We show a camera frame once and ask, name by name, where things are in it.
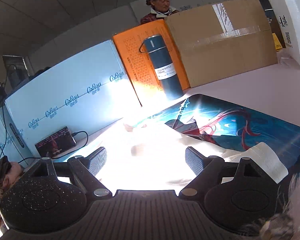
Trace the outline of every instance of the dark blue bottle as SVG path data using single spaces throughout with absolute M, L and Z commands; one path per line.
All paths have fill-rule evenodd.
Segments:
M 160 34 L 146 38 L 143 41 L 150 56 L 154 70 L 168 100 L 174 100 L 184 95 L 178 75 L 166 44 Z

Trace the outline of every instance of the orange box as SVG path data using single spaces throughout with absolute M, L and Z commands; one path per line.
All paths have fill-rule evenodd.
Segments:
M 143 40 L 156 34 L 161 34 L 167 45 L 182 89 L 190 87 L 179 51 L 164 20 L 156 20 L 134 27 L 115 35 L 113 40 L 141 105 L 164 98 L 164 92 L 148 53 L 139 52 Z

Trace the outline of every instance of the mouse pad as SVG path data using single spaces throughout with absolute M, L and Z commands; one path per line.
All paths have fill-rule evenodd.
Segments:
M 135 124 L 165 123 L 198 140 L 246 151 L 264 142 L 290 168 L 300 156 L 300 127 L 217 98 L 196 94 Z

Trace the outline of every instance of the person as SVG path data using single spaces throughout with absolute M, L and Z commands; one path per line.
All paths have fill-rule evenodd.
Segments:
M 170 6 L 170 0 L 147 0 L 147 5 L 151 5 L 151 11 L 144 16 L 140 23 L 145 24 L 179 12 L 176 8 Z

